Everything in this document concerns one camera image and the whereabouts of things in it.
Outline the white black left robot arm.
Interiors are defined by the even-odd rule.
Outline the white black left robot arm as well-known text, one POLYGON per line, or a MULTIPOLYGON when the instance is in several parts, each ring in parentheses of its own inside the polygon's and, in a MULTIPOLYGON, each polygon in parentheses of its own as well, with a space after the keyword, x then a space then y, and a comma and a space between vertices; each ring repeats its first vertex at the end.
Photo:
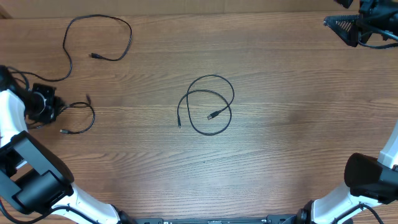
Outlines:
POLYGON ((66 164, 29 134, 26 119, 49 124, 68 105, 54 87, 23 82, 1 66, 1 200, 23 214, 38 213, 33 223, 49 215, 76 223, 134 223, 79 188, 66 164))

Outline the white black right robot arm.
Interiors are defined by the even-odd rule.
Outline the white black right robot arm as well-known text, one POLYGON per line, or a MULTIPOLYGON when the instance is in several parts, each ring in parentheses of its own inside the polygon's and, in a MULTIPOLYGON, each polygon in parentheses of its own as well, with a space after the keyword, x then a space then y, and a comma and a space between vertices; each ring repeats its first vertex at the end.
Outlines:
MULTIPOLYGON (((368 46, 379 34, 397 47, 397 1, 361 0, 357 15, 327 16, 323 21, 346 45, 368 46)), ((352 223, 353 217, 369 210, 381 223, 374 207, 397 200, 397 130, 394 129, 378 157, 354 153, 348 159, 344 181, 328 195, 309 201, 287 223, 352 223)))

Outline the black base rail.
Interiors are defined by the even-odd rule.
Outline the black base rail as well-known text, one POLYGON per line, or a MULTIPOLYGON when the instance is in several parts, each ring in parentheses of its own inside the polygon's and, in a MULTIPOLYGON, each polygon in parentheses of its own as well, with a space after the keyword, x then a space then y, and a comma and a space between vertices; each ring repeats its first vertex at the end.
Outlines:
POLYGON ((294 214, 268 215, 254 218, 135 218, 137 224, 295 224, 299 223, 294 214))

